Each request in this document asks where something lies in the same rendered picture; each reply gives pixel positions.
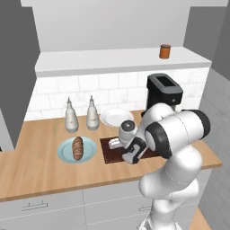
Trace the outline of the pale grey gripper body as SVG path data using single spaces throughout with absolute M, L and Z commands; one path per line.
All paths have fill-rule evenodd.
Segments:
M 113 138 L 109 141 L 109 149 L 116 149 L 116 148 L 120 148 L 123 147 L 123 145 L 120 143 L 119 139 Z

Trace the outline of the dark brown cutting board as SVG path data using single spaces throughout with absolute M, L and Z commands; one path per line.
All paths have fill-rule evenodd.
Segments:
M 104 162 L 106 164 L 114 164 L 114 163 L 123 162 L 123 159 L 121 157 L 122 148 L 119 147 L 119 148 L 115 148 L 115 149 L 110 149 L 109 148 L 109 141 L 110 140 L 111 140 L 111 137 L 106 137 L 106 138 L 100 139 Z M 147 158 L 156 158 L 156 157 L 159 157 L 158 153 L 153 152 L 150 149 L 147 149 L 142 156 L 142 160 L 147 159 Z

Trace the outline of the brown croissant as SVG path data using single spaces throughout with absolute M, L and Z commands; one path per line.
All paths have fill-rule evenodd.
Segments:
M 76 161 L 80 160 L 83 157 L 84 153 L 84 144 L 81 137 L 76 137 L 72 143 L 73 157 Z

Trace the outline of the white cabinet shelf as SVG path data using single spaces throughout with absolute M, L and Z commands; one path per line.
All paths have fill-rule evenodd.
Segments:
M 184 47 L 172 47 L 168 59 L 159 58 L 159 48 L 102 49 L 41 52 L 35 71 L 37 77 L 52 77 L 210 66 L 210 60 Z

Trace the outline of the orange jam jar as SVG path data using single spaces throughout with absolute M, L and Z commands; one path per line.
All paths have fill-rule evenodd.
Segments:
M 160 47 L 159 58 L 167 59 L 170 56 L 171 46 L 169 44 L 162 44 Z

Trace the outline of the grey cabinet door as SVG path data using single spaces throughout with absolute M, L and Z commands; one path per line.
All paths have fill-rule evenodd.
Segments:
M 36 83 L 40 54 L 33 11 L 0 0 L 0 151 L 16 148 Z
M 192 6 L 183 46 L 230 81 L 230 0 L 227 6 Z

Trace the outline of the white plate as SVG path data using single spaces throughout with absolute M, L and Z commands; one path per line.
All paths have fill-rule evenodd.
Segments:
M 100 120 L 103 124 L 110 127 L 119 127 L 125 120 L 133 120 L 133 114 L 124 109 L 108 109 L 103 111 Z

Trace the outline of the white bottle with spout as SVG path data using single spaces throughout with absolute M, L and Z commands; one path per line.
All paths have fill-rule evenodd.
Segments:
M 86 115 L 86 126 L 90 130 L 96 130 L 99 127 L 99 125 L 100 125 L 100 121 L 99 121 L 98 112 L 94 105 L 94 100 L 93 98 L 91 98 L 89 101 L 89 107 Z
M 72 106 L 72 102 L 67 100 L 66 103 L 66 117 L 65 117 L 65 128 L 69 133 L 75 133 L 78 130 L 79 123 L 76 117 L 75 110 Z

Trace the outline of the white drawer front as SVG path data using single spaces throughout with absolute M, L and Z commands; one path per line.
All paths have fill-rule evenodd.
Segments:
M 86 230 L 82 208 L 0 220 L 0 230 Z
M 149 211 L 138 208 L 95 205 L 84 208 L 87 230 L 138 230 Z
M 32 205 L 48 202 L 47 208 L 22 211 L 30 202 Z M 28 199 L 17 199 L 13 201 L 0 202 L 0 219 L 20 217 L 29 214 L 37 214 L 46 211 L 60 210 L 62 208 L 77 207 L 83 204 L 83 196 L 80 190 L 61 192 L 51 195 L 33 197 Z
M 128 181 L 83 190 L 85 205 L 111 205 L 119 203 L 120 207 L 141 208 L 151 206 L 152 200 L 144 198 L 138 188 L 138 181 Z

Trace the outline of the light blue plate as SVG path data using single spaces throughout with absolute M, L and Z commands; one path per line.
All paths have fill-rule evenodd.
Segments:
M 97 152 L 97 145 L 89 137 L 82 137 L 82 140 L 83 140 L 84 151 L 83 151 L 83 156 L 80 160 L 74 159 L 73 150 L 72 150 L 72 144 L 74 141 L 73 137 L 65 140 L 59 145 L 57 149 L 57 155 L 59 159 L 69 164 L 84 163 L 92 159 Z

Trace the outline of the thin green stem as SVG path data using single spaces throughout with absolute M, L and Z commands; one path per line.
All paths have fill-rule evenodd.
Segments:
M 55 125 L 54 125 L 54 132 L 53 132 L 53 135 L 56 134 L 56 130 L 57 130 L 57 125 L 58 125 L 58 123 L 62 123 L 62 122 L 65 122 L 65 121 L 64 121 L 63 119 L 62 119 L 62 120 L 56 121 L 56 123 L 55 123 Z

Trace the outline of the black coffee machine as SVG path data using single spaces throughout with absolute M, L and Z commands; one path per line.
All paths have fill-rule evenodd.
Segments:
M 146 111 L 158 102 L 166 103 L 173 109 L 181 103 L 183 90 L 167 74 L 155 73 L 149 75 L 147 77 L 146 88 L 146 109 L 141 113 L 141 116 L 144 116 Z

